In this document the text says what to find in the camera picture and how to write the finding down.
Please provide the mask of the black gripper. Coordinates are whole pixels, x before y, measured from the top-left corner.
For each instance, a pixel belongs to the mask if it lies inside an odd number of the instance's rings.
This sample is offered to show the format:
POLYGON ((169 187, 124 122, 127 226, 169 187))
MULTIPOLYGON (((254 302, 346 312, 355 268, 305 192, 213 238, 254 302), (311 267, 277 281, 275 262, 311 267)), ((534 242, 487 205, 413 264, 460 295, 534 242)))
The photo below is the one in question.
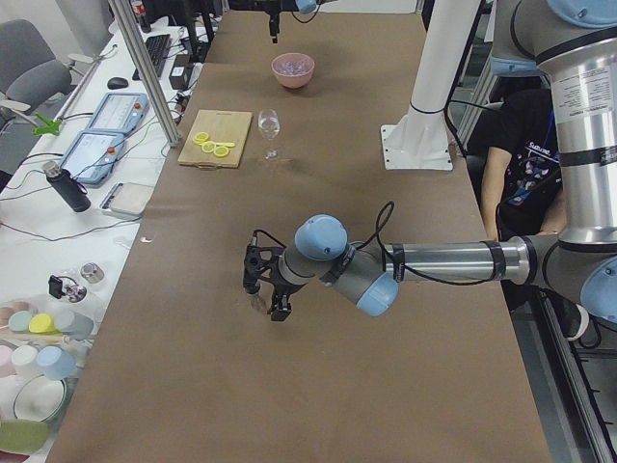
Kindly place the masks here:
POLYGON ((280 17, 281 12, 288 10, 288 1, 285 0, 267 0, 262 2, 262 9, 270 15, 269 32, 272 43, 279 41, 280 33, 280 17))
POLYGON ((272 285, 273 295, 268 313, 272 321, 283 322, 292 313, 288 297, 302 289, 305 284, 292 284, 284 277, 276 275, 272 278, 272 285))

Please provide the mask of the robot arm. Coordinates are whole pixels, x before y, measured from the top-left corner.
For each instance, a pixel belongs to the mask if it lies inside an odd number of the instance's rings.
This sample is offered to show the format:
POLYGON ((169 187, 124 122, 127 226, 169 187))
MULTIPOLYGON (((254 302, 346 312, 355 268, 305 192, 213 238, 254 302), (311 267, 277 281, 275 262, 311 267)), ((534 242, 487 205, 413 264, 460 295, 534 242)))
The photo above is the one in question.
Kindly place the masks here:
POLYGON ((325 1, 295 0, 295 1, 257 1, 259 7, 269 16, 269 35, 272 43, 277 43, 280 33, 280 15, 282 12, 292 14, 317 14, 325 1))
POLYGON ((616 5, 612 1, 499 1, 494 70, 540 70, 550 79, 566 224, 556 235, 504 242, 350 242, 329 215, 313 216, 269 262, 269 314, 318 278, 373 316, 405 280, 455 286, 509 280, 552 290, 590 314, 616 318, 616 5))

